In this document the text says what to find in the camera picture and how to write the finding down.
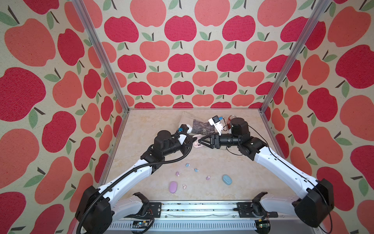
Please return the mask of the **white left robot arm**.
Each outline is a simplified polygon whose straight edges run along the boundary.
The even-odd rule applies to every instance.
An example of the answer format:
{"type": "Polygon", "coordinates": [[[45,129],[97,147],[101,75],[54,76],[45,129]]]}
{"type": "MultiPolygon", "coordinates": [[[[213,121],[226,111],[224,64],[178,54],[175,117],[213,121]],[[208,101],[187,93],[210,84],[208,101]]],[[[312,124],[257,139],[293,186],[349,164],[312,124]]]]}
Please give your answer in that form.
{"type": "Polygon", "coordinates": [[[191,132],[192,127],[186,124],[181,125],[175,134],[167,130],[158,132],[154,143],[130,169],[99,188],[88,187],[75,214],[79,222],[76,233],[85,230],[88,234],[103,234],[113,221],[129,215],[143,216],[149,201],[141,193],[133,194],[122,203],[119,200],[162,165],[186,158],[195,141],[191,132]]]}

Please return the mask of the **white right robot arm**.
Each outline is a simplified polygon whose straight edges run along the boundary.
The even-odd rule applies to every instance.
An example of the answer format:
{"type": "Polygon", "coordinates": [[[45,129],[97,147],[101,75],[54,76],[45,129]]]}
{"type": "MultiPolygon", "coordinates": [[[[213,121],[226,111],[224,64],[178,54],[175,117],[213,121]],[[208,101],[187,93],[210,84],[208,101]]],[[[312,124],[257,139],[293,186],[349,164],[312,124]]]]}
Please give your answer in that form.
{"type": "Polygon", "coordinates": [[[243,118],[231,120],[229,134],[222,133],[223,125],[218,117],[212,118],[209,123],[215,126],[217,132],[201,137],[199,144],[211,149],[236,146],[243,156],[267,168],[295,193],[289,198],[267,192],[258,194],[248,209],[255,217],[264,217],[271,212],[295,215],[312,228],[319,227],[327,217],[331,217],[334,192],[328,180],[317,180],[279,157],[266,141],[251,135],[250,127],[243,118]]]}

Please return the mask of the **pink earbud charging case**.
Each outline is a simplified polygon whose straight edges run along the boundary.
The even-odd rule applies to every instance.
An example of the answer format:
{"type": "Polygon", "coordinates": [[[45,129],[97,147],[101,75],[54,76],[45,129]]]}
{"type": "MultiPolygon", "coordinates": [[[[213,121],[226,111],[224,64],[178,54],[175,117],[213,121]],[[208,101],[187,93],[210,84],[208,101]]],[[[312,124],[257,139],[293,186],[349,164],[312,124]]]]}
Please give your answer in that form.
{"type": "Polygon", "coordinates": [[[201,134],[198,134],[198,135],[194,135],[192,138],[194,140],[193,142],[193,147],[194,148],[200,148],[200,147],[203,147],[203,145],[199,142],[199,140],[203,137],[203,135],[201,134]]]}

